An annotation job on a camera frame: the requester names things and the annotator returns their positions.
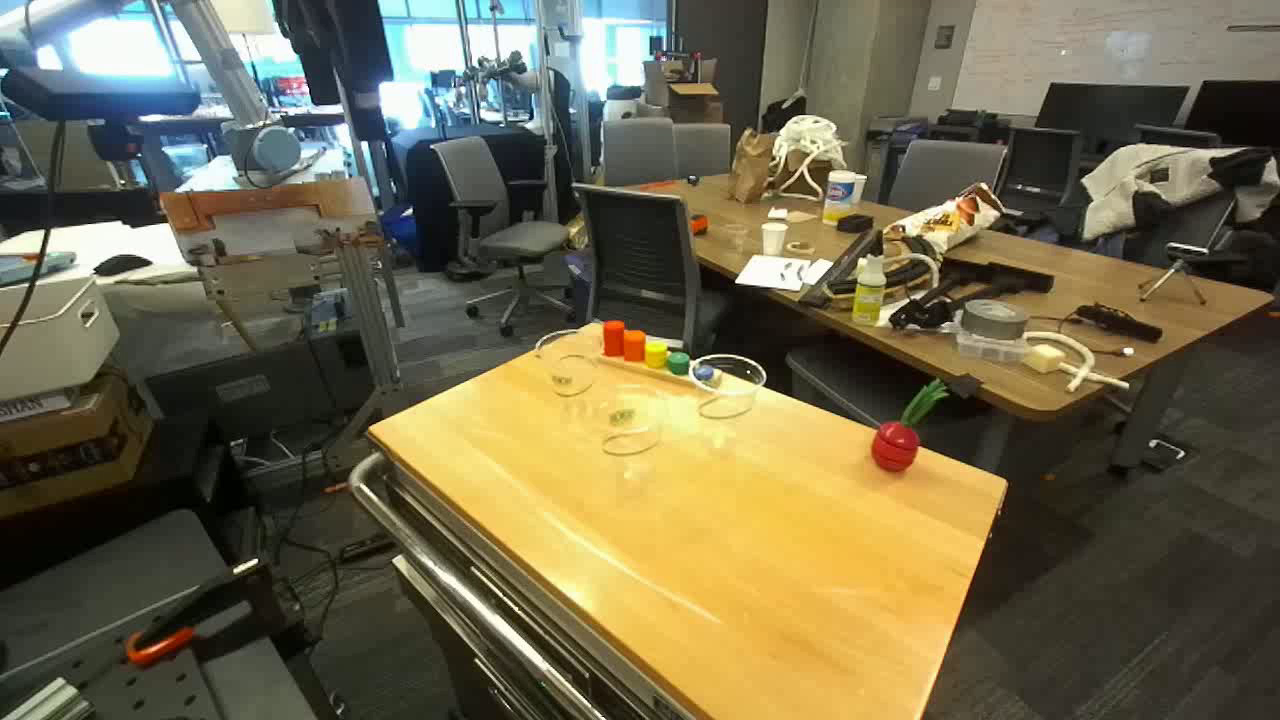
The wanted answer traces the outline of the white printer box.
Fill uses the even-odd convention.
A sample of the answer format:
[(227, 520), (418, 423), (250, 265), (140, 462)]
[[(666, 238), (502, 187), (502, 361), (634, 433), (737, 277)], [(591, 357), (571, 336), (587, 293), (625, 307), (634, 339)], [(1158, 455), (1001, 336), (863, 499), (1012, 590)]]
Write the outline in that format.
[(21, 326), (0, 346), (0, 400), (87, 385), (117, 339), (117, 317), (91, 277), (40, 278)]

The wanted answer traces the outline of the orange handled clamp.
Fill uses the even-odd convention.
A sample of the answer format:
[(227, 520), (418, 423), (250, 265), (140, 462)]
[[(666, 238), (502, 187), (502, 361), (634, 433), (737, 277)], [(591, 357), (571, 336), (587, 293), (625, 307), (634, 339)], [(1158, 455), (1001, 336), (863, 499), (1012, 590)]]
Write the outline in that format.
[(225, 575), (192, 584), (150, 626), (125, 641), (132, 667), (155, 667), (179, 653), (211, 658), (265, 630), (258, 589), (265, 578), (260, 561), (231, 564)]

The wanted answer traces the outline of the white paper sheet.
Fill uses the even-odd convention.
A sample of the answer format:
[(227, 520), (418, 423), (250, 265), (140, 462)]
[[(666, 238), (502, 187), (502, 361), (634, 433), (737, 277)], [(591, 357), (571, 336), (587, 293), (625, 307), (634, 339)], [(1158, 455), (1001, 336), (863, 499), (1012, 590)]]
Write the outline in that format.
[(744, 287), (773, 287), (773, 293), (800, 293), (818, 282), (827, 272), (827, 259), (805, 259), (805, 256), (752, 256), (737, 278)]

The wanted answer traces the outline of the roll of grey tape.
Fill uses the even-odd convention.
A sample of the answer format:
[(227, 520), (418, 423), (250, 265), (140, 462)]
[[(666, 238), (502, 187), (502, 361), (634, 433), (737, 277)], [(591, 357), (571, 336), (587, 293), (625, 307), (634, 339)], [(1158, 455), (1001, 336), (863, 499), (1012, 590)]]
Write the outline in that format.
[(1028, 317), (1005, 301), (968, 301), (955, 320), (962, 339), (1016, 342)]

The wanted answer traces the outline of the green wooden cylinder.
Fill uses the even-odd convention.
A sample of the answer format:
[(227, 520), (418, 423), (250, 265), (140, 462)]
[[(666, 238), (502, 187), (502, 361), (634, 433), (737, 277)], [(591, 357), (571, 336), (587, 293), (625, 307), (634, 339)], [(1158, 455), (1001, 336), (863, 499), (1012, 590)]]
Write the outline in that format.
[(693, 364), (689, 352), (677, 352), (677, 346), (674, 346), (666, 366), (669, 366), (674, 376), (689, 376), (689, 364)]

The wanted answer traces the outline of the grey office chair far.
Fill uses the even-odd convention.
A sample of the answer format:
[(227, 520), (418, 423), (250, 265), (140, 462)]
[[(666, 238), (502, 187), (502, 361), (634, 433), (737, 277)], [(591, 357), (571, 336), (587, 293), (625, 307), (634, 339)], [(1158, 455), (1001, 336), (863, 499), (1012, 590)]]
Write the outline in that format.
[(554, 259), (567, 245), (567, 228), (539, 211), (516, 217), (522, 192), (546, 192), (539, 178), (504, 178), (491, 149), (480, 135), (458, 135), (433, 149), (449, 178), (449, 209), (458, 217), (454, 278), (480, 278), (487, 272), (516, 272), (504, 293), (495, 326), (516, 332), (516, 317), (529, 305), (567, 307), (566, 293), (548, 278), (533, 278), (533, 269)]

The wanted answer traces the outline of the long wooden office table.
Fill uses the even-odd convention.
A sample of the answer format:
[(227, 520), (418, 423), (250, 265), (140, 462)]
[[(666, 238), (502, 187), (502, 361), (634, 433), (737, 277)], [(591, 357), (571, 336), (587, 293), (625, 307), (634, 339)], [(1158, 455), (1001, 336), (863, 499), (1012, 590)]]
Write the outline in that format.
[[(724, 175), (705, 175), (702, 183), (648, 178), (648, 192), (677, 195), (710, 220), (710, 230), (693, 238), (693, 251), (715, 277), (737, 277), (764, 246), (762, 225), (769, 220), (769, 209), (737, 205)], [(1149, 459), (1149, 445), (1158, 438), (1163, 412), (1190, 370), (1194, 346), (1268, 305), (1264, 293), (1221, 278), (1197, 278), (1200, 301), (1143, 301), (1141, 282), (1151, 277), (1149, 265), (1039, 245), (1009, 230), (980, 230), (978, 238), (955, 246), (955, 259), (997, 259), (1028, 272), (1047, 272), (1047, 293), (1016, 294), (1016, 307), (1024, 307), (1028, 317), (1052, 317), (1068, 323), (1079, 305), (1107, 305), (1116, 310), (1129, 310), (1134, 320), (1159, 326), (1159, 339), (1141, 342), (1134, 361), (1104, 361), (1104, 370), (1136, 385), (1136, 400), (1129, 402), (1129, 420), (1107, 455), (1116, 470), (1134, 470)], [(777, 305), (889, 357), (894, 364), (944, 378), (968, 378), (972, 391), (994, 402), (1005, 423), (1047, 423), (1104, 397), (1099, 385), (1068, 386), (1065, 376), (1047, 378), (1032, 366), (963, 357), (953, 339), (858, 323), (848, 307), (805, 307), (796, 293), (777, 293)]]

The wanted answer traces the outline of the white paper cup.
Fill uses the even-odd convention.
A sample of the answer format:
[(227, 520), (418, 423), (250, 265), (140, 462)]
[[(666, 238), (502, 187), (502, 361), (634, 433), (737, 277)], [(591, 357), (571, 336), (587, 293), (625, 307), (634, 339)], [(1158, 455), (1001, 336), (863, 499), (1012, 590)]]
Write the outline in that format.
[(762, 246), (764, 246), (764, 256), (784, 256), (784, 245), (787, 245), (787, 225), (784, 225), (784, 220), (764, 220), (764, 225), (762, 225)]

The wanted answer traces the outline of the yellow wooden cylinder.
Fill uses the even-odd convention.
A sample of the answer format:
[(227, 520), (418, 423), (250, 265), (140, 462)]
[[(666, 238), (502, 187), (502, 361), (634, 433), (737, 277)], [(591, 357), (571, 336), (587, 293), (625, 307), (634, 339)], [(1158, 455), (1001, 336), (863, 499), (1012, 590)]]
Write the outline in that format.
[(669, 342), (666, 339), (648, 339), (645, 342), (645, 364), (648, 366), (666, 366), (669, 364)]

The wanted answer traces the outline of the grey office chair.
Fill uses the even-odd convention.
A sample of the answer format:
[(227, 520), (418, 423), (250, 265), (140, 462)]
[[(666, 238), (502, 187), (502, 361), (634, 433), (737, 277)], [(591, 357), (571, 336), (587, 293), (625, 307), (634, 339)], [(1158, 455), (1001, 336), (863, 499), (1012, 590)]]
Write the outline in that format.
[(705, 287), (689, 209), (669, 192), (580, 187), (587, 230), (587, 320), (628, 320), (651, 336), (705, 352), (730, 310)]
[(433, 149), (449, 178), (449, 209), (458, 217), (454, 278), (480, 278), (487, 272), (516, 272), (504, 293), (495, 326), (516, 332), (516, 317), (529, 305), (567, 307), (566, 293), (548, 278), (533, 278), (533, 269), (554, 259), (567, 245), (567, 228), (539, 211), (516, 217), (522, 192), (546, 192), (539, 178), (504, 178), (491, 149), (480, 135), (458, 135)]

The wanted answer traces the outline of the white jacket on chair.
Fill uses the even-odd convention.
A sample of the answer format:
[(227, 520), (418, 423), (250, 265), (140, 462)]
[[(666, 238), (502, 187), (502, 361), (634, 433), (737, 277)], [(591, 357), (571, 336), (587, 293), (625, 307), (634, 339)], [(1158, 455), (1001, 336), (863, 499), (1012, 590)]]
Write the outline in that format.
[(1233, 195), (1240, 220), (1261, 220), (1280, 199), (1280, 163), (1268, 149), (1243, 142), (1124, 142), (1079, 187), (1087, 195), (1079, 235), (1099, 238), (1207, 195)]

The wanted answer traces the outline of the clear plastic cup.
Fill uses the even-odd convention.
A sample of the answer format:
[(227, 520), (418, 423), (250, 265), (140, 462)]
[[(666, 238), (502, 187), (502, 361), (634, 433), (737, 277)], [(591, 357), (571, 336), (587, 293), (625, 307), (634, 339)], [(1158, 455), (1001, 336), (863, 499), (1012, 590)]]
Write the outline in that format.
[(556, 397), (584, 397), (596, 376), (591, 342), (575, 326), (546, 332), (535, 339), (535, 364)]
[(724, 385), (719, 391), (705, 391), (702, 412), (710, 420), (737, 420), (758, 407), (762, 386), (769, 385), (769, 366), (741, 352), (710, 352), (698, 357), (698, 364), (719, 366)]
[(662, 400), (641, 386), (611, 391), (602, 402), (602, 449), (609, 455), (641, 455), (662, 438)]

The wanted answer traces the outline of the wooden top tool cart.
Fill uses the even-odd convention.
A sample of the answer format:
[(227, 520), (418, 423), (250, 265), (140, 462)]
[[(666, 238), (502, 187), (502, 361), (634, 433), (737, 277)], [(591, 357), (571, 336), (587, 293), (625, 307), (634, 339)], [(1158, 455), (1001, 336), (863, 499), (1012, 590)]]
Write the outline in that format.
[[(591, 364), (596, 326), (580, 326)], [(641, 455), (602, 402), (662, 400)], [(705, 391), (596, 364), (556, 397), (535, 346), (370, 426), (352, 499), (391, 534), (463, 720), (920, 720), (1005, 479), (762, 386)]]

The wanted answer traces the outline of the orange wooden cylinder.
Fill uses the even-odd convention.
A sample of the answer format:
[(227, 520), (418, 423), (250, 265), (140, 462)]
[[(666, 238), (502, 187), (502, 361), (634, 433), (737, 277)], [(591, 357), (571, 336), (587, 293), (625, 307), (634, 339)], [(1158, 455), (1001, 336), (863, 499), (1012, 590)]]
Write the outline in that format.
[(625, 361), (645, 361), (645, 342), (648, 342), (648, 336), (628, 326), (625, 332)]

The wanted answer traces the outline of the grey office chair near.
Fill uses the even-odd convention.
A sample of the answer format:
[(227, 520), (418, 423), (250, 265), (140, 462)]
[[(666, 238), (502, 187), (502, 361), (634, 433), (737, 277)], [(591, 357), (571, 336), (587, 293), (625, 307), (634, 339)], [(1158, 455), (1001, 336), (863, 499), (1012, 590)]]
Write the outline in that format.
[(689, 209), (669, 192), (580, 187), (587, 230), (587, 320), (628, 320), (651, 336), (705, 352), (730, 310), (705, 287)]

